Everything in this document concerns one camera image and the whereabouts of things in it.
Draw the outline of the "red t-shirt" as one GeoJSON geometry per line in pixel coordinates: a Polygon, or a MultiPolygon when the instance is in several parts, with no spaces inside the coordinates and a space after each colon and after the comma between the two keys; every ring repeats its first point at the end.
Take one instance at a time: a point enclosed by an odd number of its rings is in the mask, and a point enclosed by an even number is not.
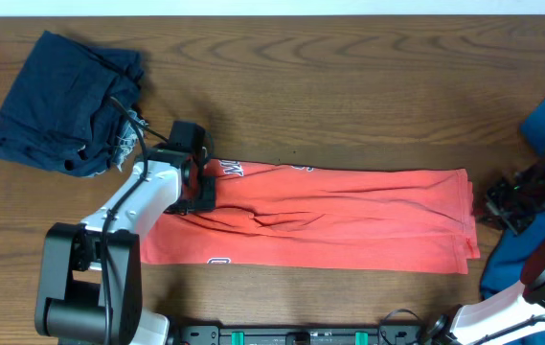
{"type": "Polygon", "coordinates": [[[360,172],[214,160],[210,213],[160,217],[151,265],[465,274],[480,255],[465,170],[360,172]]]}

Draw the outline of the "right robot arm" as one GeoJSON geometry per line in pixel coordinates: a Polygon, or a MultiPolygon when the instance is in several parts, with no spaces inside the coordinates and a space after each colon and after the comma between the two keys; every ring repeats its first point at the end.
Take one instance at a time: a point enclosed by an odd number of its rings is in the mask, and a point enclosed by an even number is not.
{"type": "MultiPolygon", "coordinates": [[[[545,155],[513,180],[501,178],[485,195],[484,220],[524,237],[545,212],[545,155]]],[[[545,332],[545,239],[527,258],[516,283],[489,299],[443,314],[420,344],[504,344],[545,332]]]]}

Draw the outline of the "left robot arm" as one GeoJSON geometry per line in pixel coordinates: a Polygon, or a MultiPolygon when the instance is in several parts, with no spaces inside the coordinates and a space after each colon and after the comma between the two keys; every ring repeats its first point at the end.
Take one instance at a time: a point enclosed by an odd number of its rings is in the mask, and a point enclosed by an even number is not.
{"type": "Polygon", "coordinates": [[[60,344],[177,343],[170,319],[143,308],[140,247],[161,216],[215,208],[207,137],[202,126],[174,122],[98,211],[49,229],[34,312],[39,334],[60,344]]]}

